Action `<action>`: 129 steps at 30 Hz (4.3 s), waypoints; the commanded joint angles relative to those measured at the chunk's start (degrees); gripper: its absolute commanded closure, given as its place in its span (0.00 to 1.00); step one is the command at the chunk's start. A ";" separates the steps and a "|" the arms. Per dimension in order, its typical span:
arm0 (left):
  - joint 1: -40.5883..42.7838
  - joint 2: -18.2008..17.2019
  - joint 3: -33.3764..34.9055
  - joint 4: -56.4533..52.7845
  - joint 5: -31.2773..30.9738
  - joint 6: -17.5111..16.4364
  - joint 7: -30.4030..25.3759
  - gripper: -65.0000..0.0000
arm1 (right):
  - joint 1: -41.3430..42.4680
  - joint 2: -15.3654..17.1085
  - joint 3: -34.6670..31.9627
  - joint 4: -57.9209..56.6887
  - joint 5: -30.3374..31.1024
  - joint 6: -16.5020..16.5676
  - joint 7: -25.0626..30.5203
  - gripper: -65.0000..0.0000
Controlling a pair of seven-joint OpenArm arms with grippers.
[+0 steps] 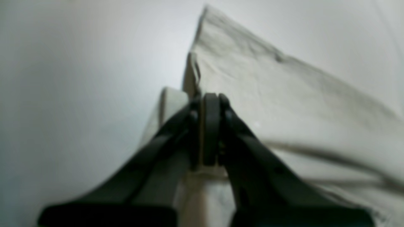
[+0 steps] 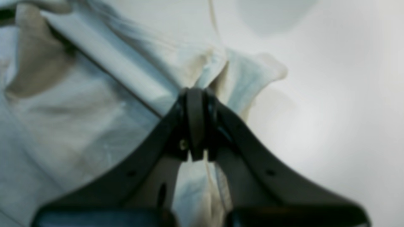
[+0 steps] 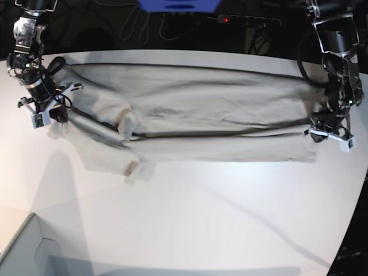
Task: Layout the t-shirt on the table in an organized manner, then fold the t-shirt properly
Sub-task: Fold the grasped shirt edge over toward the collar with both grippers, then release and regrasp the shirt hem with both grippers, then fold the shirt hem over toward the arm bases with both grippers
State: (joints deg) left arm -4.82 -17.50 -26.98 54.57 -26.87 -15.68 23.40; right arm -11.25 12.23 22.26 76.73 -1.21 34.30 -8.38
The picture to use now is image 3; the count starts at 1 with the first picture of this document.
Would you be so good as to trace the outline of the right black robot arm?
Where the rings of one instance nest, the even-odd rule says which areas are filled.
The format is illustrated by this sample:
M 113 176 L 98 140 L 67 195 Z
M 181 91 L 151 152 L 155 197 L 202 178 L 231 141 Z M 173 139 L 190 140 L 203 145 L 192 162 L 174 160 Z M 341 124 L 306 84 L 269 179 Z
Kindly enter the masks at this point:
M 48 67 L 42 64 L 45 45 L 43 31 L 47 28 L 44 15 L 55 11 L 57 1 L 15 1 L 22 9 L 19 19 L 13 25 L 15 46 L 7 58 L 7 71 L 16 78 L 30 97 L 22 97 L 17 106 L 26 107 L 31 113 L 35 129 L 45 127 L 55 120 L 68 122 L 68 109 L 72 102 L 67 94 L 81 90 L 80 83 L 58 86 L 55 74 L 66 65 L 63 57 L 56 57 Z

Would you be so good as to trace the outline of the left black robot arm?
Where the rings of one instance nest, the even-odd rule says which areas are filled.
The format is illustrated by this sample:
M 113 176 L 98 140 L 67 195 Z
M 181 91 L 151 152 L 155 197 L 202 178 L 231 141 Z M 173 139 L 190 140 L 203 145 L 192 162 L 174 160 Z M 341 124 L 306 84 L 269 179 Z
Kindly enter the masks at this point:
M 360 1 L 306 1 L 305 10 L 313 31 L 305 34 L 300 43 L 312 36 L 317 37 L 327 82 L 311 80 L 302 60 L 297 60 L 306 82 L 324 90 L 324 101 L 310 115 L 307 134 L 316 143 L 334 139 L 343 152 L 350 152 L 356 146 L 355 137 L 351 134 L 350 109 L 359 106 L 364 98 L 357 54 L 360 40 L 353 16 L 359 4 Z

